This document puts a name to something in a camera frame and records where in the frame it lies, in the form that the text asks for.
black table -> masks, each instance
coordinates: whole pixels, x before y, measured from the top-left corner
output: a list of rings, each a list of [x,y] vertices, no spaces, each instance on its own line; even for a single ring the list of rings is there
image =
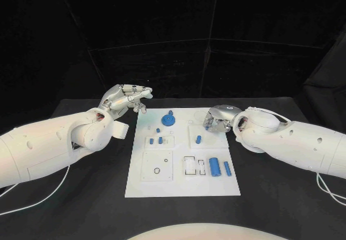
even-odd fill
[[[149,108],[193,108],[228,104],[266,108],[289,119],[306,117],[289,97],[232,99],[146,99]],[[62,100],[54,117],[87,111],[100,101]],[[130,125],[126,140],[113,139],[100,152],[72,166],[64,185],[36,207],[0,216],[2,239],[121,240],[176,224],[221,223],[289,239],[346,239],[346,207],[319,189],[316,174],[248,151],[227,134],[241,196],[124,198],[137,114],[120,119]],[[0,212],[42,200],[67,169],[22,183],[0,198]],[[332,191],[343,193],[346,180],[326,176]]]

white cable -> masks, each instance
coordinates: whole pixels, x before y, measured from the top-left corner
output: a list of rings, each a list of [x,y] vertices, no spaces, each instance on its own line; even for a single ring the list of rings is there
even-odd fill
[[[6,212],[0,213],[0,216],[5,215],[5,214],[10,214],[10,213],[13,213],[13,212],[18,212],[18,211],[20,211],[20,210],[25,210],[25,209],[28,209],[28,208],[39,205],[44,201],[46,201],[48,198],[55,194],[55,192],[57,192],[57,190],[59,189],[61,185],[64,184],[65,178],[67,178],[67,176],[68,176],[69,169],[71,169],[71,166],[68,166],[68,168],[67,168],[67,173],[65,173],[65,176],[64,176],[64,178],[62,178],[62,181],[61,181],[57,189],[52,191],[52,193],[49,194],[49,196],[48,196],[44,200],[41,200],[38,203],[35,203],[35,204],[31,205],[31,206],[26,206],[26,207],[22,207],[22,208],[16,209],[16,210],[6,211]]]
[[[247,108],[247,110],[260,110],[260,111],[264,111],[264,112],[267,112],[268,114],[273,114],[273,115],[280,116],[287,122],[292,121],[287,117],[281,116],[281,115],[277,114],[274,111],[270,111],[270,110],[267,110],[267,109],[264,109],[264,108],[257,108],[257,107],[251,107],[251,106],[250,106],[250,107]]]
[[[319,179],[320,179],[320,181],[322,181],[322,183],[323,183],[323,185],[325,185],[326,190],[322,188]],[[320,175],[319,172],[317,172],[317,174],[316,174],[316,181],[317,181],[319,188],[332,196],[332,198],[335,199],[335,201],[338,201],[343,206],[346,206],[346,203],[341,202],[341,201],[336,199],[336,197],[339,197],[341,199],[345,199],[345,200],[346,200],[346,197],[343,197],[343,196],[341,196],[341,195],[338,195],[338,194],[335,194],[335,193],[330,192],[330,189],[329,189],[329,187],[328,187],[328,184],[325,183],[323,177],[322,177],[322,175]]]
[[[19,185],[19,183],[15,184],[15,185],[2,193],[0,197],[2,197],[18,185]]]

robotic hand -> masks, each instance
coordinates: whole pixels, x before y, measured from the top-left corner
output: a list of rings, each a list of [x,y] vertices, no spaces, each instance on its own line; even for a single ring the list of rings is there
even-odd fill
[[[293,166],[346,179],[346,136],[322,126],[290,121],[270,110],[250,107],[245,111],[230,105],[209,109],[204,121],[211,132],[230,132],[255,153]]]
[[[0,136],[0,188],[42,178],[107,146],[111,137],[124,139],[129,125],[116,121],[129,108],[147,109],[140,98],[153,89],[116,85],[98,107],[15,128]]]

white board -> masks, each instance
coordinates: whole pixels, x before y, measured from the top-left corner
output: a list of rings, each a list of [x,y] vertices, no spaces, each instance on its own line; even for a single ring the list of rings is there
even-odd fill
[[[165,126],[162,118],[169,110],[176,122]],[[202,126],[208,111],[206,107],[150,108],[146,114],[139,113],[126,198],[241,195],[227,134],[208,132]],[[196,144],[196,135],[202,136],[201,144]],[[159,137],[169,140],[166,144],[156,143]],[[186,174],[185,157],[195,157],[196,174]],[[218,177],[211,173],[211,158],[219,161]],[[204,160],[205,175],[199,160]],[[232,176],[227,174],[225,161]]]

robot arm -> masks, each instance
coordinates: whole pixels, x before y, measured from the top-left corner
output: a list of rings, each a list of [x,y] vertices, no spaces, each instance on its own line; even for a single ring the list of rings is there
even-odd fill
[[[124,139],[129,125],[116,121],[129,108],[146,113],[140,98],[152,88],[116,85],[100,106],[15,128],[0,136],[0,188],[42,178],[107,146],[111,137]]]
[[[346,178],[345,134],[284,117],[289,122],[280,122],[274,114],[254,107],[242,111],[218,105],[206,114],[204,126],[219,132],[228,132],[232,126],[235,140],[250,151],[266,152],[302,169]]]

